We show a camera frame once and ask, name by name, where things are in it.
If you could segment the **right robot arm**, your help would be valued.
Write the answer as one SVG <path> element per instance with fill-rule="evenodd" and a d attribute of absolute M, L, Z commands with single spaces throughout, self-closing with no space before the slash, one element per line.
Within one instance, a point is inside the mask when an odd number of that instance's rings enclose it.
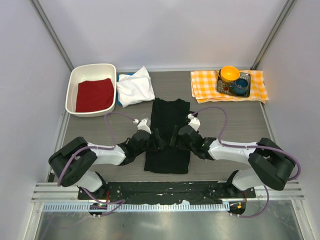
<path fill-rule="evenodd" d="M 268 138 L 251 143 L 219 141 L 215 137 L 203 138 L 190 125 L 175 126 L 169 146 L 189 150 L 203 160 L 228 160 L 250 166 L 236 170 L 228 178 L 225 190 L 233 198 L 262 185 L 282 191 L 296 166 L 293 158 Z"/>

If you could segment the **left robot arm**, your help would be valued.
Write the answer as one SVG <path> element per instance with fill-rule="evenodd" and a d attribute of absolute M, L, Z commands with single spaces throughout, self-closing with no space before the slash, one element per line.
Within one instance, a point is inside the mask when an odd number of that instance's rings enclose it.
<path fill-rule="evenodd" d="M 96 145 L 83 137 L 76 137 L 59 151 L 48 163 L 58 184 L 63 187 L 77 186 L 82 192 L 88 191 L 93 198 L 102 199 L 109 186 L 98 172 L 90 171 L 93 165 L 125 166 L 147 151 L 163 150 L 167 145 L 158 129 L 152 132 L 138 130 L 132 137 L 115 146 Z"/>

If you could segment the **white plastic tub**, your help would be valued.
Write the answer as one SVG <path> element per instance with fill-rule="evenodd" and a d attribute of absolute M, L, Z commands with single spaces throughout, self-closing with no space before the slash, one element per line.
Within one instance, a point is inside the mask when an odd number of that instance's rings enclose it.
<path fill-rule="evenodd" d="M 96 82 L 100 80 L 110 79 L 113 91 L 112 91 L 112 104 L 98 111 L 78 112 L 76 111 L 77 96 L 79 84 L 85 81 Z M 93 118 L 100 117 L 109 112 L 112 112 L 116 104 L 117 93 L 117 70 L 113 64 L 110 63 L 96 63 L 87 64 L 74 68 L 70 74 L 66 99 L 65 110 L 74 116 L 80 118 Z"/>

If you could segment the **blue t shirt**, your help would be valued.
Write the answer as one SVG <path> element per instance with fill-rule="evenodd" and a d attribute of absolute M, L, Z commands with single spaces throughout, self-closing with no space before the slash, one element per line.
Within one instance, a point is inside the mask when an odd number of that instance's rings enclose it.
<path fill-rule="evenodd" d="M 128 76 L 132 76 L 134 74 L 134 72 L 126 72 L 126 73 L 120 73 L 116 76 L 116 83 L 117 83 L 117 90 L 116 90 L 116 102 L 118 104 L 118 106 L 122 107 L 122 104 L 119 100 L 119 91 L 118 91 L 118 82 L 120 81 L 120 75 L 128 75 Z"/>

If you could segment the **white t shirt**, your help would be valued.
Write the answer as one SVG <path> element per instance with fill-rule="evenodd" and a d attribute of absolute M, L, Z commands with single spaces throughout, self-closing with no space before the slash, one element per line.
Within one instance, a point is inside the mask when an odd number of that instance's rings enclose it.
<path fill-rule="evenodd" d="M 121 74 L 117 89 L 119 101 L 123 108 L 142 102 L 153 101 L 156 98 L 151 77 L 145 66 L 131 76 Z"/>

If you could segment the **orange checkered cloth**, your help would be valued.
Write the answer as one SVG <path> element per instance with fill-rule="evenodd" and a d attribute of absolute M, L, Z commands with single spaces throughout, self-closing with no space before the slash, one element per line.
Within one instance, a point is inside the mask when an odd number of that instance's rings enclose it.
<path fill-rule="evenodd" d="M 269 100 L 264 84 L 264 74 L 261 70 L 242 70 L 250 74 L 249 97 L 231 96 L 217 91 L 217 73 L 213 70 L 192 71 L 190 73 L 191 93 L 196 101 L 206 102 L 243 102 L 259 101 L 265 103 Z"/>

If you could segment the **black t shirt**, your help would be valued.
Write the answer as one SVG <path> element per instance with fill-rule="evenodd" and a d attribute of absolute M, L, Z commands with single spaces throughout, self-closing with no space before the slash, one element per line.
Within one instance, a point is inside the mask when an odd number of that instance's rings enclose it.
<path fill-rule="evenodd" d="M 145 154 L 144 170 L 157 174 L 187 174 L 191 153 L 176 146 L 170 147 L 174 130 L 188 124 L 190 103 L 182 99 L 165 101 L 156 98 L 152 104 L 150 129 L 164 140 L 164 148 L 149 149 Z"/>

